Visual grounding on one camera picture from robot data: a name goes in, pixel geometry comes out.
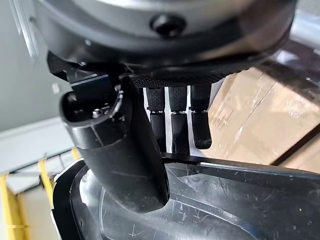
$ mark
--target scratched plastic surface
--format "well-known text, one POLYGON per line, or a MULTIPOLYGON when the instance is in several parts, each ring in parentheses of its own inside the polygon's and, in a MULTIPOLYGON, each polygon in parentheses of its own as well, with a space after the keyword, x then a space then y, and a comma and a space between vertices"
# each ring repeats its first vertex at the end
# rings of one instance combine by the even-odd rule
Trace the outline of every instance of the scratched plastic surface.
POLYGON ((167 164, 166 170, 170 200, 164 208, 145 214, 119 206, 90 170, 79 173, 71 201, 83 239, 320 239, 318 175, 179 163, 167 164), (226 174, 230 179, 222 178, 226 174))

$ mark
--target yellow metal rail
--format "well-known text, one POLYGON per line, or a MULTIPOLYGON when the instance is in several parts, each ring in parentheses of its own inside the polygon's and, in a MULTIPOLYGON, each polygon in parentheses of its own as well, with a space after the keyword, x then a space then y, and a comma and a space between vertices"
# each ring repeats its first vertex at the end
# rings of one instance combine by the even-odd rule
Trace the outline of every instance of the yellow metal rail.
POLYGON ((49 199, 51 207, 53 207, 54 206, 54 202, 53 202, 54 183, 50 179, 50 177, 48 175, 48 172, 46 170, 46 165, 45 165, 46 160, 47 160, 46 158, 40 160, 38 162, 38 166, 40 168, 41 179, 42 179, 42 182, 43 182, 43 186, 44 186, 46 195, 47 195, 47 197, 49 199))
POLYGON ((74 160, 78 160, 81 158, 76 147, 72 148, 71 152, 72 152, 72 156, 73 156, 74 160))
MULTIPOLYGON (((59 154, 49 156, 49 158, 58 156, 66 152, 68 151, 64 151, 59 154)), ((71 153, 74 160, 78 160, 81 158, 78 150, 75 147, 71 149, 71 153)), ((33 163, 19 167, 11 171, 10 173, 14 173, 24 168, 30 167, 34 164, 38 164, 45 192, 47 194, 51 207, 53 207, 54 182, 50 178, 46 170, 46 161, 47 158, 43 158, 38 162, 35 161, 33 163)), ((7 186, 6 182, 8 176, 9 173, 0 175, 0 194, 4 215, 4 223, 6 225, 7 240, 30 240, 29 226, 26 224, 26 216, 22 204, 23 193, 16 195, 11 191, 11 189, 7 186)))
POLYGON ((0 193, 6 235, 8 240, 30 240, 29 226, 26 225, 25 213, 21 204, 21 196, 16 196, 7 186, 8 174, 0 176, 0 193))

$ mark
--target gray wall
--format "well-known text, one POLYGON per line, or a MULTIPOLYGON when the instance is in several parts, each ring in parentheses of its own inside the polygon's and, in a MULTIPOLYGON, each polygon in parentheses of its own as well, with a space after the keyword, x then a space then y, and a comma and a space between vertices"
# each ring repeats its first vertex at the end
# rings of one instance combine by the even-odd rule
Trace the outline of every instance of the gray wall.
POLYGON ((39 59, 32 63, 8 0, 0 1, 0 16, 0 131, 58 116, 60 95, 53 94, 52 83, 58 82, 60 92, 69 85, 50 75, 41 42, 39 59))
POLYGON ((310 14, 320 14, 320 0, 300 0, 298 8, 310 14))

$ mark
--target brown cardboard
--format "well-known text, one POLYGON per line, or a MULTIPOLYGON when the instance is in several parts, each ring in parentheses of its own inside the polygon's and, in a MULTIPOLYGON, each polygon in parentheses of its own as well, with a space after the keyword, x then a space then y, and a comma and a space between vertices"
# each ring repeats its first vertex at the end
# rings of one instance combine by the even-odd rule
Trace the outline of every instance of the brown cardboard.
POLYGON ((269 165, 320 122, 319 107, 251 68, 229 76, 209 109, 210 158, 269 165))
POLYGON ((290 156, 281 166, 320 174, 320 134, 290 156))

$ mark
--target black screw head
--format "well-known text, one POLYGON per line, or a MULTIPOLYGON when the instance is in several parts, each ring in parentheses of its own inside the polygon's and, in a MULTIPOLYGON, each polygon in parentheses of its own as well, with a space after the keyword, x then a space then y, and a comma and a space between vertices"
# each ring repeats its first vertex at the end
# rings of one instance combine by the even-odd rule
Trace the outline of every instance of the black screw head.
POLYGON ((187 23, 184 19, 172 15, 157 16, 150 24, 151 29, 162 38, 178 37, 185 30, 186 26, 187 23))

